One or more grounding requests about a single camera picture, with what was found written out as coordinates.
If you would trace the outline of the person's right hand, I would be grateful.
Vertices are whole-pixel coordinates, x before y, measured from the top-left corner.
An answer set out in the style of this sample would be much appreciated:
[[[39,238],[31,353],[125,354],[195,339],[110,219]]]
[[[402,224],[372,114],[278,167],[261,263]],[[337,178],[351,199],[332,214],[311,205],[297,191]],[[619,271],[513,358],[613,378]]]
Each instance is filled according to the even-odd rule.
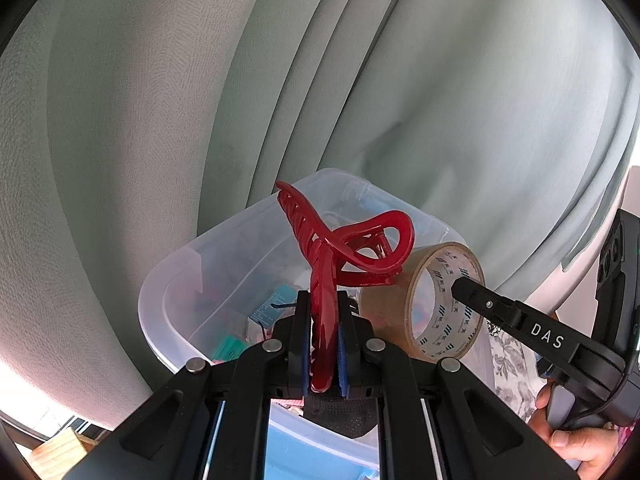
[[[529,428],[563,460],[579,460],[579,478],[599,479],[620,450],[620,442],[626,439],[625,429],[607,424],[603,428],[553,430],[547,420],[551,389],[551,382],[547,382],[539,390],[535,401],[536,410],[528,422]]]

